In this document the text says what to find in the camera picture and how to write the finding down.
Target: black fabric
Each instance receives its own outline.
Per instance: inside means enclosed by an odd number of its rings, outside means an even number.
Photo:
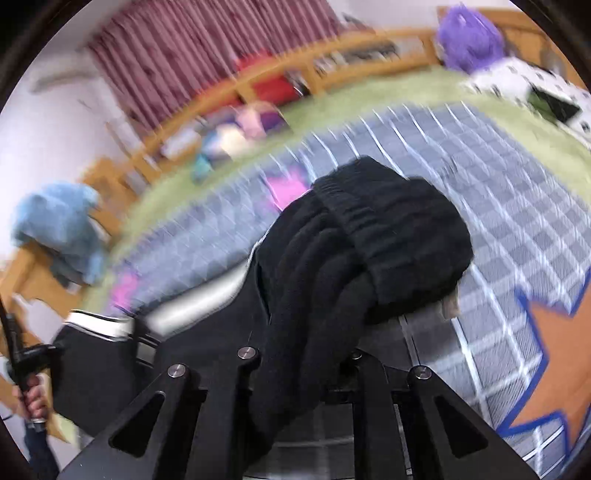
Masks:
[[[255,252],[236,298],[161,343],[153,376],[183,363],[199,371],[206,388],[218,360],[245,345],[260,349],[247,441],[248,459],[255,460],[322,399],[367,323],[441,300],[472,255],[464,221],[435,187],[360,158],[286,208]],[[135,350],[80,335],[60,333],[62,342],[70,336],[64,362],[77,365],[64,366],[69,373],[62,375],[68,378],[61,380],[56,409],[96,434],[137,394]]]
[[[139,393],[137,343],[105,339],[65,324],[54,344],[61,346],[62,354],[59,368],[51,369],[53,408],[96,436]]]
[[[250,411],[270,448],[313,408],[363,327],[441,300],[472,260],[457,209],[369,157],[292,203],[257,252],[270,321]]]
[[[47,444],[47,431],[36,432],[25,423],[25,445],[29,450],[29,464],[39,480],[55,480],[60,473],[56,458]]]

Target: red curtain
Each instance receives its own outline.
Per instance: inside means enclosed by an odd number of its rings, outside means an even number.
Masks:
[[[338,35],[326,0],[141,0],[89,48],[119,100],[153,129],[235,73],[236,59]]]

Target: wooden bed frame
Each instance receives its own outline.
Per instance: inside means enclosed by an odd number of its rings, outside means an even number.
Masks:
[[[447,8],[438,9],[441,17]],[[583,82],[560,50],[549,40],[544,32],[524,13],[517,10],[481,9],[520,51],[523,60],[542,65],[541,52],[545,48],[555,51],[564,61],[568,71],[568,80],[584,87]],[[115,164],[108,158],[101,158],[80,179],[95,188],[101,195],[102,205],[92,212],[92,218],[111,236],[110,246],[117,242],[122,222],[129,207],[137,200],[137,195],[130,188],[127,178],[135,171],[143,176],[147,183],[153,183],[165,172],[173,170],[188,158],[192,158],[199,145],[187,148],[175,158],[163,160],[156,166],[153,158],[159,156],[163,143],[174,135],[183,125],[195,119],[203,112],[221,104],[224,100],[239,95],[246,103],[257,100],[252,85],[289,71],[299,71],[308,84],[313,96],[321,96],[331,88],[354,82],[372,75],[398,74],[409,70],[440,64],[434,44],[435,31],[432,29],[406,29],[392,31],[352,32],[339,38],[321,41],[289,51],[277,56],[263,66],[253,67],[239,76],[220,82],[206,96],[199,96],[190,102],[181,112],[162,124],[144,139],[142,149],[134,153],[125,164]],[[361,47],[370,47],[390,39],[415,39],[422,45],[421,52],[413,52],[401,58],[387,61],[370,60],[350,66],[339,66],[327,74],[319,74],[315,61],[334,51],[346,51]],[[27,345],[40,343],[26,327],[26,312],[23,301],[41,300],[65,319],[76,308],[83,297],[84,288],[72,292],[63,288],[51,275],[50,258],[37,244],[31,243],[20,248],[11,263],[0,277],[0,297],[7,311],[19,318],[25,331],[24,342]],[[0,355],[6,355],[7,349],[0,336]],[[16,403],[11,395],[11,385],[0,375],[0,401],[11,409]],[[63,438],[59,428],[50,422],[50,433]]]

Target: checkered rug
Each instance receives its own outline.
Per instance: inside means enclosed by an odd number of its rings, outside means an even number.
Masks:
[[[392,367],[432,367],[491,426],[499,427],[522,399],[543,357],[515,292],[569,312],[591,265],[591,216],[532,155],[464,103],[436,109],[397,106],[311,134],[299,148],[286,148],[262,167],[244,171],[205,204],[163,225],[152,243],[148,238],[128,261],[138,268],[153,262],[144,271],[162,277],[159,261],[148,254],[154,248],[175,251],[166,242],[154,243],[156,238],[175,239],[182,246],[176,260],[165,255],[161,264],[175,272],[173,278],[182,272],[188,280],[181,287],[198,284],[245,256],[276,218],[276,211],[261,207],[268,198],[266,177],[285,175],[297,165],[314,181],[358,155],[433,183],[457,206],[475,250],[460,285],[458,318],[445,320],[429,307],[368,330],[361,348]],[[180,268],[190,263],[188,258],[196,266]],[[161,287],[155,291],[161,293]],[[582,440],[590,432],[588,423]],[[506,441],[542,478],[556,478],[566,461],[566,430],[560,420]],[[323,406],[296,420],[248,475],[353,478],[350,407]]]

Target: white wall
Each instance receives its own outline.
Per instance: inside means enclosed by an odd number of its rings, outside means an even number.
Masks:
[[[99,79],[31,93],[34,70],[35,62],[0,113],[0,263],[13,250],[12,212],[24,196],[54,181],[75,181],[102,155],[122,157],[105,128]]]
[[[352,4],[355,3],[355,1],[356,0],[328,0],[328,3],[342,20],[343,14],[355,15],[352,7]]]
[[[378,28],[436,27],[437,7],[458,0],[333,0],[347,2],[351,14]],[[469,7],[517,8],[510,0],[463,0]]]

